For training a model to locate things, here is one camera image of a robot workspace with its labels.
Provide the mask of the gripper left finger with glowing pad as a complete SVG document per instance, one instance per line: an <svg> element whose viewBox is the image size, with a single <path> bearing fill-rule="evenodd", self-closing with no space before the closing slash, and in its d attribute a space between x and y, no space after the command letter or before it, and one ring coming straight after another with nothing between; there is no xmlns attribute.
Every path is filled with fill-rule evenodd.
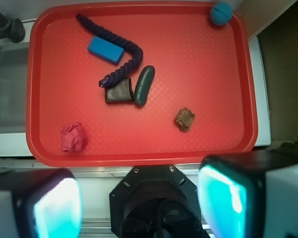
<svg viewBox="0 0 298 238"><path fill-rule="evenodd" d="M68 169L0 172L0 238L77 238L82 215Z"/></svg>

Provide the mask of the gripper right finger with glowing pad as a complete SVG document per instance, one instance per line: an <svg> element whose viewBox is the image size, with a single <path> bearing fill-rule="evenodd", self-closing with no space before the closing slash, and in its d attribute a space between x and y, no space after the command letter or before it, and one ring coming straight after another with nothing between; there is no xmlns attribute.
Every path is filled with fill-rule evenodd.
<svg viewBox="0 0 298 238"><path fill-rule="evenodd" d="M197 193L217 238L298 238L298 151L209 155Z"/></svg>

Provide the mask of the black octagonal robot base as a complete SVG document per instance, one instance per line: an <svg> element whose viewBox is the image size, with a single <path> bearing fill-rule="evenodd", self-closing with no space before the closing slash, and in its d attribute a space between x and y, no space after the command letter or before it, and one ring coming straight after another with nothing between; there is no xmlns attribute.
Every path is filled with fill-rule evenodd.
<svg viewBox="0 0 298 238"><path fill-rule="evenodd" d="M109 194L119 238L208 238L197 187L174 165L133 167Z"/></svg>

